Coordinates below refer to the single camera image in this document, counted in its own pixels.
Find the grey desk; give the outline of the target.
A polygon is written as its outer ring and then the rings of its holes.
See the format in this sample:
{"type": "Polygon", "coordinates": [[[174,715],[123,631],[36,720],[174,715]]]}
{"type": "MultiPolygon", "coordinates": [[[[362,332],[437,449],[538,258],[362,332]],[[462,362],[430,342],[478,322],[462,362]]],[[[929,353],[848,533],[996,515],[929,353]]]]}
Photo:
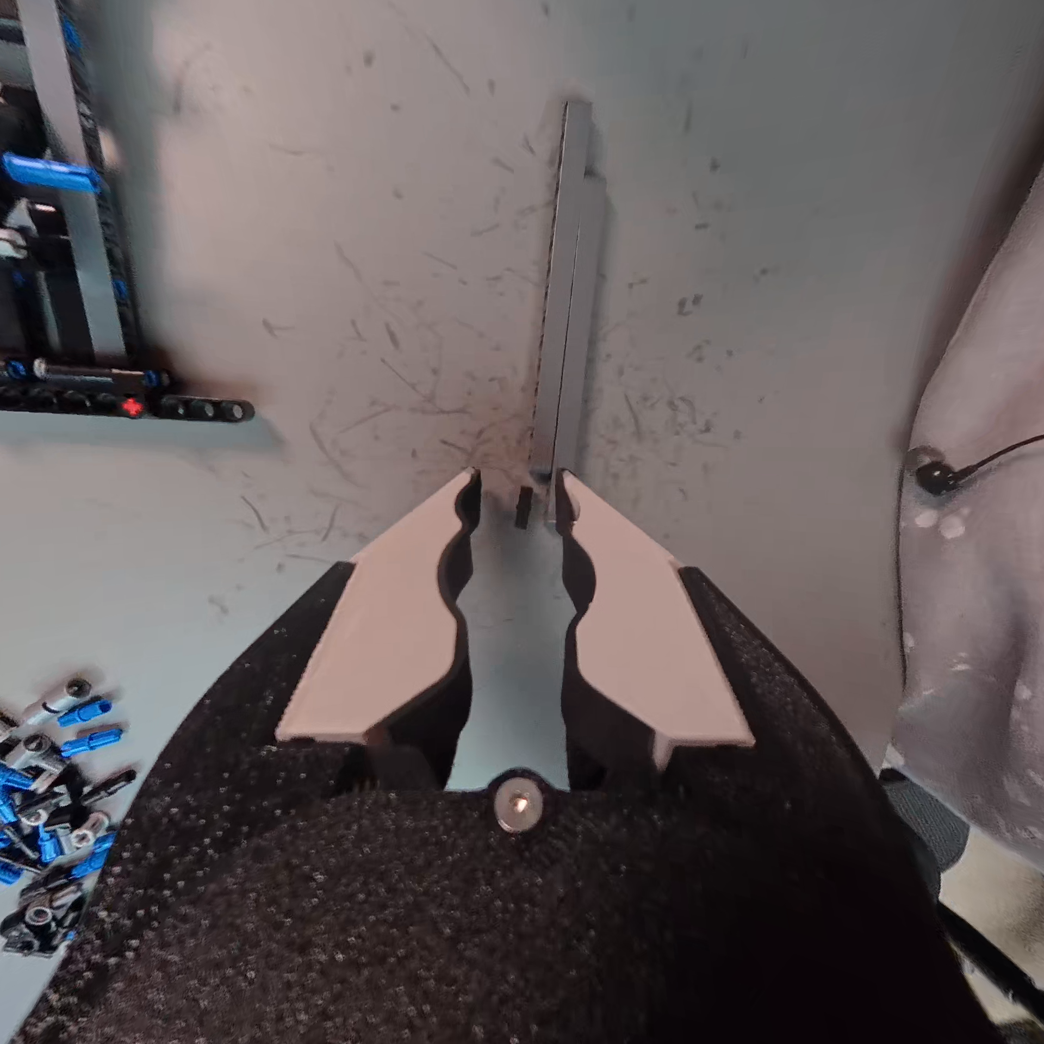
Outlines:
{"type": "Polygon", "coordinates": [[[2,414],[2,699],[86,668],[129,726],[98,772],[142,767],[58,963],[2,953],[2,1037],[998,1042],[877,773],[925,336],[1042,2],[76,10],[156,352],[257,418],[2,414]],[[529,451],[569,99],[607,185],[573,473],[683,565],[755,735],[665,773],[567,772],[529,451]],[[447,786],[277,741],[349,560],[468,467],[447,786]]]}

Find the person's beige clothing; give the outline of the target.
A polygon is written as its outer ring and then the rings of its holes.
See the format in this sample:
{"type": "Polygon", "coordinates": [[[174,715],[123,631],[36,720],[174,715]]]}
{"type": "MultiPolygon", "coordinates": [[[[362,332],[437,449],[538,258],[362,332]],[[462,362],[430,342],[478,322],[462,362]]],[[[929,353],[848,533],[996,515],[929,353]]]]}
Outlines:
{"type": "Polygon", "coordinates": [[[1043,867],[1042,443],[935,498],[915,468],[1042,433],[1043,176],[920,400],[899,508],[904,696],[887,762],[1043,867]]]}

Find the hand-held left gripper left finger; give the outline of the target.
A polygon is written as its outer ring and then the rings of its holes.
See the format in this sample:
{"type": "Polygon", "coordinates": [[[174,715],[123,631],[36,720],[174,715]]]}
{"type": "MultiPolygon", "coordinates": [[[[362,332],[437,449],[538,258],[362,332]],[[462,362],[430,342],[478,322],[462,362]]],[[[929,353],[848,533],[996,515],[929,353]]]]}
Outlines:
{"type": "Polygon", "coordinates": [[[277,741],[343,744],[381,787],[447,786],[473,698],[459,599],[481,494],[465,468],[349,560],[277,741]]]}

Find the partly built toy chassis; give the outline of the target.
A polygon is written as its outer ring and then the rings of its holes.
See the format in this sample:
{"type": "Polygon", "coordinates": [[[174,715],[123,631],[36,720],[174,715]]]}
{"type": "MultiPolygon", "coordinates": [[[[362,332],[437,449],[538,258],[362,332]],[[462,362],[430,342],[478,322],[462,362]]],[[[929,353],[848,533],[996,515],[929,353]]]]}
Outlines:
{"type": "Polygon", "coordinates": [[[213,397],[143,346],[77,2],[2,2],[1,388],[213,397]]]}

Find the pile of blue black pins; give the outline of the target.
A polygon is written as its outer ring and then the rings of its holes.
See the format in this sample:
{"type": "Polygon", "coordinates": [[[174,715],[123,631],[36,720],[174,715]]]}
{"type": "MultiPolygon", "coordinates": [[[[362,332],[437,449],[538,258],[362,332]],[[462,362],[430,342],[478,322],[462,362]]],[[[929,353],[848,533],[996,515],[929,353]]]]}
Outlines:
{"type": "Polygon", "coordinates": [[[134,766],[101,775],[101,754],[124,738],[115,698],[73,674],[1,718],[2,953],[51,959],[75,938],[121,814],[134,766]]]}

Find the black mesh chair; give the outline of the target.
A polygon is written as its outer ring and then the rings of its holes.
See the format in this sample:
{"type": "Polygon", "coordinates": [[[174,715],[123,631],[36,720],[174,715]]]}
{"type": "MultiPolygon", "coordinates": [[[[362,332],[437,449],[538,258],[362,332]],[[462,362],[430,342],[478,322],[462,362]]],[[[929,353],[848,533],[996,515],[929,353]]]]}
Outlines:
{"type": "Polygon", "coordinates": [[[921,876],[933,897],[936,914],[950,943],[965,965],[983,973],[1001,995],[1042,1023],[1043,993],[1033,978],[966,919],[941,899],[943,874],[965,853],[969,825],[932,794],[892,767],[878,780],[904,824],[921,876]]]}

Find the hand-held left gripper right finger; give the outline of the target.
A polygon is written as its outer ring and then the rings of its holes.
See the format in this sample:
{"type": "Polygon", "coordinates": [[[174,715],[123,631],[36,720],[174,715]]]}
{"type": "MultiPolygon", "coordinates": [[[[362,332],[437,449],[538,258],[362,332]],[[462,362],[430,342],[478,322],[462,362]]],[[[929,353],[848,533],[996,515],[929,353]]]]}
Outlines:
{"type": "Polygon", "coordinates": [[[573,613],[561,688],[567,772],[665,773],[680,751],[755,748],[677,557],[567,469],[555,478],[555,529],[573,613]]]}

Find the long black toy beam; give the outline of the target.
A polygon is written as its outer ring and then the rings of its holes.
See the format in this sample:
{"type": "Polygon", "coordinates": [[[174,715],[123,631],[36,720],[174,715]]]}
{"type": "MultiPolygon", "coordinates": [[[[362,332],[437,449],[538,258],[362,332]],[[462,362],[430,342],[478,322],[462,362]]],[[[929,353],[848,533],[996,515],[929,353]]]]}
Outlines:
{"type": "Polygon", "coordinates": [[[582,184],[588,161],[591,128],[590,102],[567,100],[557,152],[554,219],[547,265],[529,451],[529,475],[540,484],[549,482],[554,462],[557,405],[562,393],[582,221],[582,184]]]}
{"type": "Polygon", "coordinates": [[[555,425],[554,462],[550,481],[550,516],[557,520],[557,473],[574,472],[579,462],[583,401],[592,343],[598,267],[606,229],[607,185],[603,177],[582,180],[580,222],[577,231],[569,298],[564,364],[555,425]]]}
{"type": "Polygon", "coordinates": [[[216,424],[242,424],[254,418],[254,406],[244,400],[174,394],[86,393],[28,385],[3,386],[1,410],[216,424]]]}

